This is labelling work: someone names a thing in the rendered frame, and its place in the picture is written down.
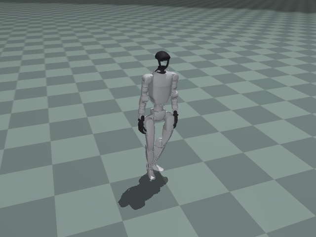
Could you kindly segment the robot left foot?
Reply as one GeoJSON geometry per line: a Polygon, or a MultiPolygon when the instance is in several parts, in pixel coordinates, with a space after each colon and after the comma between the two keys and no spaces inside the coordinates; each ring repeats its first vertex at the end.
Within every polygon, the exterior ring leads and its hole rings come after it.
{"type": "MultiPolygon", "coordinates": [[[[153,163],[154,164],[154,163],[153,163]]],[[[146,167],[148,167],[148,163],[146,165],[146,167]]],[[[164,169],[160,166],[158,166],[156,163],[154,164],[154,166],[152,167],[153,170],[156,170],[156,171],[163,171],[164,169]]]]}

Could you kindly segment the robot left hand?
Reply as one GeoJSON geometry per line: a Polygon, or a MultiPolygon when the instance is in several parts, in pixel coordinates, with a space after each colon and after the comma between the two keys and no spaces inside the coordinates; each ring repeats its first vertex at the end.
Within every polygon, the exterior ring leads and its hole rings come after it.
{"type": "MultiPolygon", "coordinates": [[[[175,118],[175,123],[174,123],[174,125],[173,125],[174,128],[175,128],[175,127],[176,127],[176,123],[177,123],[177,121],[178,121],[178,114],[177,114],[177,111],[174,111],[174,112],[173,112],[173,116],[174,116],[174,118],[175,118]]],[[[174,128],[173,128],[173,129],[174,129],[174,128]]]]}

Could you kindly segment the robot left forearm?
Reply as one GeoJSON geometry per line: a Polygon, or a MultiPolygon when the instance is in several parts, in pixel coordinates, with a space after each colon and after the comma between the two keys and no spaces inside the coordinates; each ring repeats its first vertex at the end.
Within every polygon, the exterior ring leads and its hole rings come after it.
{"type": "Polygon", "coordinates": [[[171,105],[172,105],[172,109],[173,109],[173,111],[172,111],[172,113],[174,112],[174,111],[177,111],[177,114],[178,114],[178,103],[177,103],[177,101],[178,101],[178,97],[175,97],[175,98],[171,98],[171,105]]]}

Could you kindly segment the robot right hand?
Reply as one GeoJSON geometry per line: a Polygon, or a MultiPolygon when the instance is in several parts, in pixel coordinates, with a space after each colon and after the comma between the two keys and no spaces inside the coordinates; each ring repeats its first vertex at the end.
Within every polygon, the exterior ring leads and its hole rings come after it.
{"type": "Polygon", "coordinates": [[[144,130],[146,131],[146,129],[144,128],[144,124],[143,124],[143,121],[144,121],[144,116],[141,116],[141,119],[138,119],[138,129],[139,129],[139,131],[141,132],[141,133],[143,133],[143,134],[146,134],[145,132],[144,132],[144,130]],[[144,130],[143,130],[144,129],[144,130]]]}

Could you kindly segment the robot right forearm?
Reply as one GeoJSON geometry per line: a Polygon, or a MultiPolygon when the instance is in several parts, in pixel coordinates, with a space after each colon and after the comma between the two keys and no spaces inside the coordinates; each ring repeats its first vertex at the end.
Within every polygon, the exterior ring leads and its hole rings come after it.
{"type": "Polygon", "coordinates": [[[143,100],[143,96],[140,96],[140,100],[139,100],[139,111],[138,111],[138,119],[141,119],[141,116],[145,116],[145,107],[146,107],[146,103],[142,102],[143,100]]]}

